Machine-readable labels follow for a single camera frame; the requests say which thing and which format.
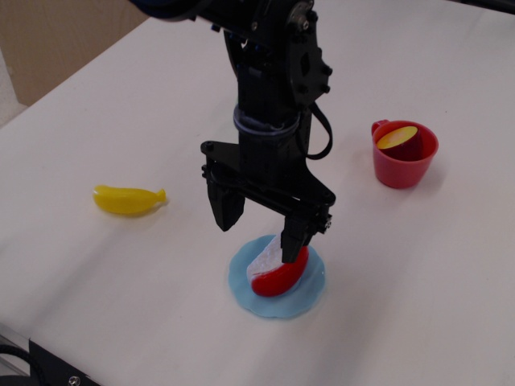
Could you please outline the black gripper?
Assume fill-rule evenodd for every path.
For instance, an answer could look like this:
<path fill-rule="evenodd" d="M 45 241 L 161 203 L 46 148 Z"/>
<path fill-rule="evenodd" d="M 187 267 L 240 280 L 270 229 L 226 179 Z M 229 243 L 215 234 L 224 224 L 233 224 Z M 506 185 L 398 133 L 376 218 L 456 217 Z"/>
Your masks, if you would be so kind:
<path fill-rule="evenodd" d="M 206 141 L 200 151 L 208 199 L 217 226 L 228 231 L 245 200 L 285 216 L 280 235 L 282 263 L 293 264 L 316 233 L 330 227 L 336 196 L 307 168 L 297 135 L 271 138 L 240 133 L 237 144 Z"/>

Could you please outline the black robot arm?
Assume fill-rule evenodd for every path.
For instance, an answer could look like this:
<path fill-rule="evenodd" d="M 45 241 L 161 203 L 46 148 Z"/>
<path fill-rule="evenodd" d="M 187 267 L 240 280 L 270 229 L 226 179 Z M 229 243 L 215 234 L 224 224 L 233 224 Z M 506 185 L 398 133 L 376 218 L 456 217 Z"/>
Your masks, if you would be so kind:
<path fill-rule="evenodd" d="M 316 101 L 329 92 L 332 69 L 317 43 L 310 1 L 138 1 L 170 22 L 202 18 L 225 37 L 237 78 L 237 143 L 207 141 L 203 176 L 218 227 L 230 229 L 252 200 L 285 218 L 282 261 L 293 263 L 325 232 L 335 195 L 308 169 L 326 150 L 309 151 L 311 123 L 331 125 Z"/>

